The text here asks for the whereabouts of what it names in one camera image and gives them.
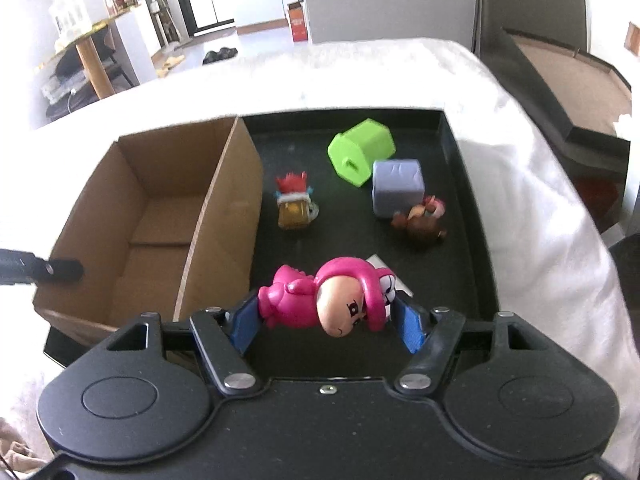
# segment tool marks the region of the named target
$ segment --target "toy figure face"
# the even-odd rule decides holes
[[[318,289],[316,305],[322,328],[333,337],[347,335],[365,317],[360,282],[348,276],[326,280]]]
[[[415,218],[417,216],[423,216],[426,211],[425,206],[423,205],[415,205],[409,211],[408,219]]]

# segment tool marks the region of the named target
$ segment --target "cardboard box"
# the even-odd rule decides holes
[[[260,157],[239,118],[121,137],[87,181],[52,258],[84,278],[42,284],[36,311],[82,344],[142,312],[187,319],[249,289],[262,200]]]
[[[300,2],[289,4],[289,23],[291,24],[293,41],[308,41],[305,13],[302,10],[302,4]]]

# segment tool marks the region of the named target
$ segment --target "floor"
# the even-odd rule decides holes
[[[292,50],[294,43],[288,27],[262,30],[240,36],[238,36],[234,28],[228,28],[193,38],[187,45],[167,53],[165,57],[158,60],[155,65],[156,68],[159,68],[168,56],[180,56],[180,54],[184,54],[184,61],[175,66],[169,72],[169,75],[183,72],[184,70],[202,66],[202,60],[209,50],[219,51],[224,46],[236,48],[238,50],[238,56],[252,57],[267,52]]]

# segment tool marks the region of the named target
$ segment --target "metal screw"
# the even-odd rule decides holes
[[[251,374],[231,374],[225,379],[225,386],[234,390],[246,390],[255,384],[255,377]]]
[[[323,386],[320,386],[320,393],[323,395],[335,395],[338,393],[338,388],[332,384],[324,384]]]
[[[403,390],[424,390],[431,386],[431,379],[425,374],[407,374],[400,377]]]

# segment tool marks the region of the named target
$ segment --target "wooden table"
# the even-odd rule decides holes
[[[100,56],[98,56],[98,51],[95,49],[95,43],[92,36],[99,30],[107,27],[111,22],[117,20],[120,16],[129,12],[132,8],[133,7],[127,7],[127,9],[114,14],[113,16],[94,23],[89,32],[84,33],[82,36],[78,36],[77,38],[75,38],[75,40],[68,43],[62,50],[47,59],[45,62],[38,65],[35,71],[39,72],[44,66],[49,64],[54,59],[57,59],[72,46],[75,46],[76,50],[78,50],[78,56],[80,56],[82,66],[87,72],[89,81],[91,81],[91,84],[94,86],[94,90],[96,95],[98,96],[98,99],[104,99],[114,95],[115,91],[113,90],[111,81],[109,81],[109,77],[107,76],[104,66],[102,65]]]

